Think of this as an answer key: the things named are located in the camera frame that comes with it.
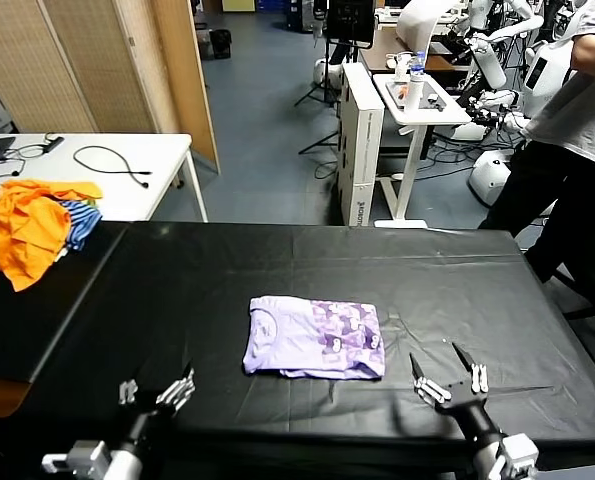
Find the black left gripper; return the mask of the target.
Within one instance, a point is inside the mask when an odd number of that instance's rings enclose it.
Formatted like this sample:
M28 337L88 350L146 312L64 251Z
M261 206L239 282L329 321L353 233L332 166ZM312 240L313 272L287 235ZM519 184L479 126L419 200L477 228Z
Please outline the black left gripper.
M194 368L188 363L179 379L173 381L155 404L139 405L136 394L139 386L135 380L119 385L121 435L118 447L132 454L150 454L156 449L171 428L175 414L195 392Z

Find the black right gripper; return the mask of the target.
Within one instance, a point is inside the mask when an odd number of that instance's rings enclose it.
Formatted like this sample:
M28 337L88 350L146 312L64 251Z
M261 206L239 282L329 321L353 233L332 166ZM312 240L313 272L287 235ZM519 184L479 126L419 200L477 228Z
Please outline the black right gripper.
M461 380L443 388L423 373L414 354L410 353L413 387L438 413L453 418L469 447L479 451L503 438L502 431L485 409L489 392L487 366L476 362L459 344L453 342L452 347L470 373L471 382Z

